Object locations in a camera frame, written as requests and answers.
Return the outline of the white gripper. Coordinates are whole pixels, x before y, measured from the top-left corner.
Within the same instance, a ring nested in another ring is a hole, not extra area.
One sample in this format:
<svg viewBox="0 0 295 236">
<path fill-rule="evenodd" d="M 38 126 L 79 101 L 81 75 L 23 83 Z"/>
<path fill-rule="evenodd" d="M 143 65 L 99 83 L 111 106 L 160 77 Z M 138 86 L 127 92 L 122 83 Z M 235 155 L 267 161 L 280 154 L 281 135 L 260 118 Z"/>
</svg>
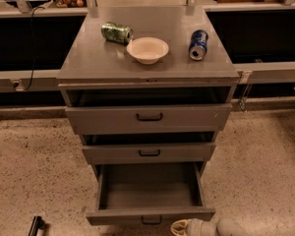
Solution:
<svg viewBox="0 0 295 236">
<path fill-rule="evenodd" d="M 200 219 L 181 219 L 173 222 L 170 231 L 174 236 L 203 236 L 204 222 Z"/>
</svg>

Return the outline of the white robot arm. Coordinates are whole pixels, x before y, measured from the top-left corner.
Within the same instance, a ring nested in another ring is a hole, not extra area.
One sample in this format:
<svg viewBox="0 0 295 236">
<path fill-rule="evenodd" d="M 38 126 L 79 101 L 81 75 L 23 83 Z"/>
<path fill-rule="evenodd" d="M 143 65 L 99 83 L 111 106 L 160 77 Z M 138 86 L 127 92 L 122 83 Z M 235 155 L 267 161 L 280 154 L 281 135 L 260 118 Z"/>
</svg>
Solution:
<svg viewBox="0 0 295 236">
<path fill-rule="evenodd" d="M 250 236 L 231 218 L 221 218 L 217 222 L 181 219 L 171 225 L 170 231 L 174 236 Z"/>
</svg>

